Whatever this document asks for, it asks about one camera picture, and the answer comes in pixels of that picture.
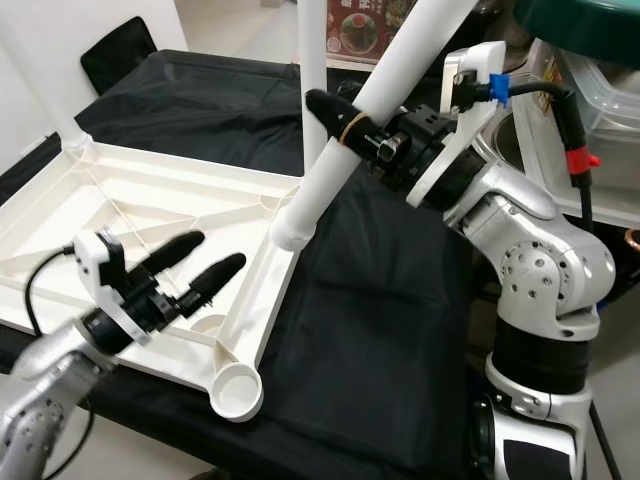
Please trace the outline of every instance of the green lid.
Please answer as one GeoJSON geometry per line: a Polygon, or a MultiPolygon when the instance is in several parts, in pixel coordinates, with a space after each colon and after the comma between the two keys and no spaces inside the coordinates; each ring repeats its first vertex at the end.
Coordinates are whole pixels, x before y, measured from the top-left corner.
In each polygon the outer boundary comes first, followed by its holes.
{"type": "Polygon", "coordinates": [[[517,0],[514,16],[552,45],[640,69],[640,0],[517,0]]]}

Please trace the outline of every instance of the black chair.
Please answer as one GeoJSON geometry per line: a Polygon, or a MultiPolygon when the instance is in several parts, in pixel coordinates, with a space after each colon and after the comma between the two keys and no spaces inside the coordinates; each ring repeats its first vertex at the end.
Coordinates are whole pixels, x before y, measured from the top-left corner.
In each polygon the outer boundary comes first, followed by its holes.
{"type": "Polygon", "coordinates": [[[144,20],[134,17],[91,47],[80,57],[80,64],[102,95],[157,51],[144,20]]]}

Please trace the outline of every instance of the blue clip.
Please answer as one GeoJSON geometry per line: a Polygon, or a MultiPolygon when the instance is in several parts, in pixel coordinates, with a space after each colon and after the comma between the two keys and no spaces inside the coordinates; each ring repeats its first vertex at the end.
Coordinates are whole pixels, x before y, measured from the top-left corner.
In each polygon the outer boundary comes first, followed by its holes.
{"type": "Polygon", "coordinates": [[[506,74],[489,74],[489,85],[491,85],[489,96],[491,100],[498,100],[498,103],[502,103],[504,108],[507,108],[509,102],[509,79],[510,76],[506,74]]]}

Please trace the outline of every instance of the robotic arm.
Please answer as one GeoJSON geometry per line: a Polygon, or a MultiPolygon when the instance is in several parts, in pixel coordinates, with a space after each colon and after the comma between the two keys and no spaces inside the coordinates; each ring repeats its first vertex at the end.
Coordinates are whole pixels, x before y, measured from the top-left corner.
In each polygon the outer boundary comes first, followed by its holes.
{"type": "MultiPolygon", "coordinates": [[[[544,189],[501,160],[467,149],[495,102],[465,111],[455,105],[464,55],[454,54],[454,73],[452,59],[445,66],[441,110],[458,114],[455,131],[426,106],[400,112],[384,129],[322,91],[308,92],[307,106],[388,188],[413,206],[442,211],[444,222],[498,274],[489,387],[470,422],[472,470],[496,480],[580,480],[592,398],[589,346],[599,328],[595,305],[613,285],[613,257],[595,236],[567,222],[544,189]]],[[[464,75],[475,77],[491,61],[468,64],[464,75]]]]}
{"type": "Polygon", "coordinates": [[[18,359],[0,395],[0,480],[39,480],[75,406],[117,365],[134,341],[144,345],[178,316],[191,316],[244,266],[242,254],[218,262],[179,298],[158,291],[155,276],[202,243],[188,232],[130,272],[122,245],[108,232],[81,232],[64,253],[97,308],[39,338],[18,359]]]}

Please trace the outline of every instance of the white pole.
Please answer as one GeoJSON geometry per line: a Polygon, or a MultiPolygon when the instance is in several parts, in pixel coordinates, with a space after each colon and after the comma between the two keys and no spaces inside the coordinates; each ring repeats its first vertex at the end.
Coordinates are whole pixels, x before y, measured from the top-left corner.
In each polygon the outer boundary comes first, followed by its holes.
{"type": "MultiPolygon", "coordinates": [[[[418,0],[354,105],[378,125],[386,125],[475,4],[476,0],[418,0]]],[[[271,225],[276,245],[293,251],[304,248],[359,162],[355,153],[332,138],[271,225]]]]}
{"type": "Polygon", "coordinates": [[[304,101],[305,93],[311,89],[327,90],[327,0],[298,1],[298,39],[306,175],[327,144],[327,131],[304,101]]]}
{"type": "Polygon", "coordinates": [[[90,142],[91,137],[80,129],[73,115],[58,102],[56,93],[47,81],[47,74],[38,67],[33,56],[22,45],[2,11],[0,11],[0,46],[4,47],[23,80],[49,115],[54,128],[60,135],[62,147],[80,148],[90,142]]]}

